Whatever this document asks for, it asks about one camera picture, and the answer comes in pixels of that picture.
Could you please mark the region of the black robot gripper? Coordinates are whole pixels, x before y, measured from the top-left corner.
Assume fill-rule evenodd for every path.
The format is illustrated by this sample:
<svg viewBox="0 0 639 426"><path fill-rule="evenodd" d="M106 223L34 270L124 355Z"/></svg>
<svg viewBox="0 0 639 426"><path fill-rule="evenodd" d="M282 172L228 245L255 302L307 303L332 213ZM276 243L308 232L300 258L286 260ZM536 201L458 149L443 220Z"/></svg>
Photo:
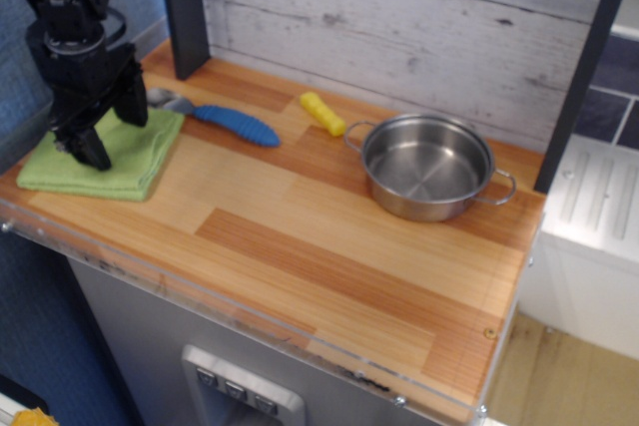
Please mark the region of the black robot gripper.
<svg viewBox="0 0 639 426"><path fill-rule="evenodd" d="M104 36L88 44L55 44L42 21L27 29L26 41L45 83L53 92L48 114L56 141L79 163L100 172L111 160L95 126L111 109L129 125L148 122L146 88L135 45L109 45Z"/></svg>

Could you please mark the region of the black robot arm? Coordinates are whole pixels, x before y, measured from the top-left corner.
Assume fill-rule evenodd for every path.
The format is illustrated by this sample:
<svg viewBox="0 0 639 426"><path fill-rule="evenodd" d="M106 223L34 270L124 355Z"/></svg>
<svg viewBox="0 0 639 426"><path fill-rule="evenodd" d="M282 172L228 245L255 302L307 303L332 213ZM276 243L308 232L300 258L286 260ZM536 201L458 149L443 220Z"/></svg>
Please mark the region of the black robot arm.
<svg viewBox="0 0 639 426"><path fill-rule="evenodd" d="M109 112L124 123L148 121L136 48L123 41L126 19L110 0L26 0L36 15L26 42L53 93L48 126L57 148L98 171L111 160L96 131Z"/></svg>

